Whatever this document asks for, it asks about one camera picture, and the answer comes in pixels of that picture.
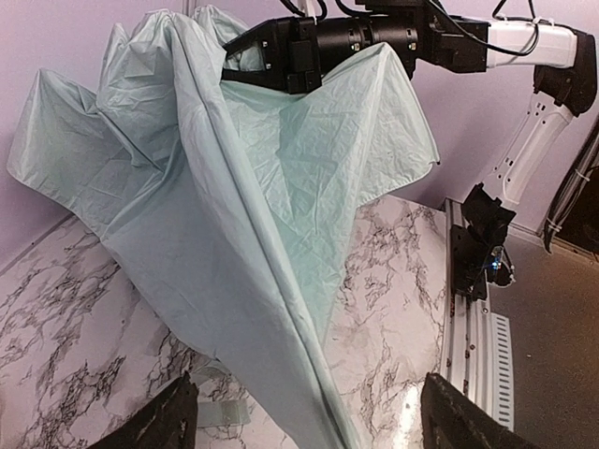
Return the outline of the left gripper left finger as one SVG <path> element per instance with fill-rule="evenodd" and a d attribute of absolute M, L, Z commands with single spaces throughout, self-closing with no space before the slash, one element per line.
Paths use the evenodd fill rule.
<path fill-rule="evenodd" d="M 198 389 L 186 372 L 91 449 L 194 448 L 197 395 Z"/>

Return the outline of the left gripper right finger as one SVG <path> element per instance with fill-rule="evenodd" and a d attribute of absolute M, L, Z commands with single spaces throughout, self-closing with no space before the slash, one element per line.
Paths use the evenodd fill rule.
<path fill-rule="evenodd" d="M 428 373 L 420 396 L 425 448 L 514 448 L 514 435 L 439 373 Z"/>

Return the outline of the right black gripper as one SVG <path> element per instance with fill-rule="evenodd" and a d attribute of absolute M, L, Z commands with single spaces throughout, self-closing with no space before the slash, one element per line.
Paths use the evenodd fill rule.
<path fill-rule="evenodd" d="M 222 79 L 288 94 L 308 94 L 322 85 L 317 26 L 313 19 L 283 18 L 262 22 L 225 45 L 228 57 L 256 46 L 264 68 L 225 68 Z"/>

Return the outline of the mint green folding umbrella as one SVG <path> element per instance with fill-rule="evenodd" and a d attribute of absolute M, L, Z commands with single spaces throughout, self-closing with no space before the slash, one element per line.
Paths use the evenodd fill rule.
<path fill-rule="evenodd" d="M 115 25 L 96 91 L 37 72 L 7 171 L 101 240 L 185 344 L 300 448 L 358 448 L 322 344 L 356 211 L 438 160 L 387 43 L 309 94 L 225 81 L 242 22 L 205 6 Z"/>

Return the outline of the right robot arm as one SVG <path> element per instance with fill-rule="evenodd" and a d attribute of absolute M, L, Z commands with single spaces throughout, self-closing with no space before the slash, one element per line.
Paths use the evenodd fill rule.
<path fill-rule="evenodd" d="M 226 43 L 228 56 L 256 48 L 258 70 L 225 69 L 224 80 L 288 94 L 307 94 L 349 57 L 387 43 L 408 74 L 425 61 L 457 74 L 508 65 L 533 67 L 526 116 L 491 172 L 460 204 L 462 221 L 449 232 L 450 291 L 471 301 L 490 284 L 509 285 L 513 270 L 504 250 L 508 227 L 532 175 L 564 128 L 587 112 L 597 95 L 592 35 L 535 13 L 490 21 L 448 13 L 438 1 L 359 1 L 341 16 L 311 15 L 289 6 Z"/>

